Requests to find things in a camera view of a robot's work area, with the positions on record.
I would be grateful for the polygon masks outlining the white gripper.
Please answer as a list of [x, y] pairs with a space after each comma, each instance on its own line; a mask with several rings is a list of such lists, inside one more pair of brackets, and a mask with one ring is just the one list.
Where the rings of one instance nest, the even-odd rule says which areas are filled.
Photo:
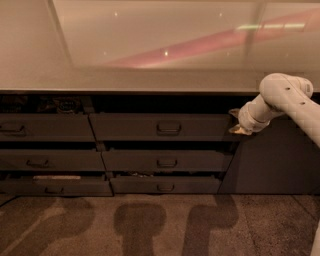
[[261, 103], [250, 101], [241, 109], [230, 109], [228, 113], [238, 118], [239, 124], [231, 127], [231, 134], [250, 136], [252, 132], [260, 132], [270, 123], [270, 109]]

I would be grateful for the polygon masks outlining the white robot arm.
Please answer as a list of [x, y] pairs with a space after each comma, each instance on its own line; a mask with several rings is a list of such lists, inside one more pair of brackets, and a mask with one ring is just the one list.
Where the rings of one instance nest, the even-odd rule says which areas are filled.
[[320, 105], [312, 83], [282, 73], [267, 75], [259, 95], [229, 113], [230, 129], [246, 138], [230, 165], [230, 192], [317, 194], [320, 187]]

